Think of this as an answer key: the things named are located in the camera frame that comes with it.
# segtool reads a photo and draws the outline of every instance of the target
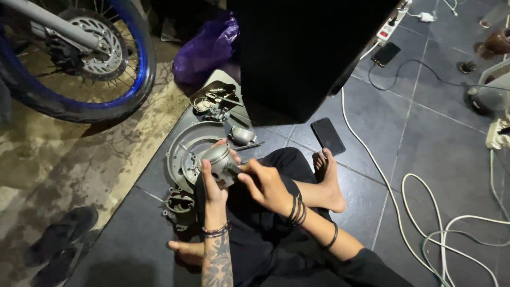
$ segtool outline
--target smartphone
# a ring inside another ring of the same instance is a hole
[[[313,122],[311,126],[321,147],[329,149],[333,156],[345,152],[345,146],[328,118]]]
[[[374,61],[377,65],[384,67],[391,61],[391,59],[397,56],[398,52],[400,52],[400,48],[394,43],[388,42],[372,56],[372,61]]]

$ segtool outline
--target tattoo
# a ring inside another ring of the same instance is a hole
[[[228,232],[217,238],[207,238],[207,240],[214,240],[214,243],[212,243],[212,250],[206,252],[203,261],[202,287],[234,286]]]

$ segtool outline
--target black tile floor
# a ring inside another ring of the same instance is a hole
[[[386,68],[375,68],[372,80],[387,87],[403,61],[418,59],[430,65],[444,80],[476,82],[478,75],[461,75],[455,65],[469,59],[473,43],[491,33],[491,30],[479,29],[477,22],[496,3],[497,0],[470,0],[459,6],[459,16],[454,17],[442,1],[435,7],[434,1],[416,0],[411,13],[432,12],[435,8],[438,20],[421,23],[406,17],[392,36],[402,52]],[[363,59],[346,83],[345,109],[352,127],[371,149],[396,191],[403,229],[415,252],[422,258],[419,247],[423,237],[403,208],[400,183],[406,173],[419,175],[434,192],[443,225],[465,214],[501,219],[490,193],[489,152],[484,145],[490,120],[466,108],[462,88],[440,83],[418,63],[403,67],[397,84],[390,91],[377,90],[368,83],[371,66],[370,56]],[[341,97],[337,95],[327,98],[307,123],[268,123],[257,127],[258,139],[266,143],[243,156],[263,157],[278,148],[296,147],[312,166],[312,154],[320,146],[310,123],[329,117],[347,149],[336,156],[339,185],[347,200],[347,209],[341,214],[331,214],[332,218],[416,287],[438,286],[432,273],[421,266],[405,246],[391,197],[368,154],[348,131],[341,108]],[[160,215],[161,203],[144,192],[165,197],[170,187],[165,153],[179,131],[193,121],[196,118],[188,110],[67,286],[199,286],[199,275],[191,275],[175,264],[173,253],[165,246],[168,240],[174,239],[174,234]],[[510,175],[505,171],[508,168],[510,155],[498,152],[494,165],[495,187],[503,204],[510,209]],[[416,179],[408,180],[406,198],[423,232],[429,234],[438,230],[430,196]],[[508,230],[496,224],[464,220],[454,227],[486,242],[503,243],[508,239]],[[457,234],[449,235],[447,244],[487,265],[495,272],[500,286],[510,286],[509,247],[486,247]],[[429,244],[426,253],[439,269],[439,248]],[[447,258],[450,275],[457,286],[492,285],[488,272],[480,266],[451,252],[447,252]]]

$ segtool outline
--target black shoe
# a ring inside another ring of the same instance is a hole
[[[41,238],[32,244],[26,254],[27,266],[37,266],[50,260],[89,231],[97,222],[97,211],[90,206],[78,207],[61,220],[46,228]]]
[[[32,278],[31,287],[55,287],[67,279],[77,249],[72,247],[56,254],[43,269]]]

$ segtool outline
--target bare foot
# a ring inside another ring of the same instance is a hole
[[[202,266],[205,253],[203,243],[186,243],[169,241],[170,247],[184,263],[194,266]]]
[[[315,177],[319,185],[324,187],[324,192],[327,193],[324,203],[321,205],[336,213],[343,212],[347,204],[338,186],[337,162],[331,151],[322,149],[322,152],[319,152],[318,156],[314,158],[314,167]]]

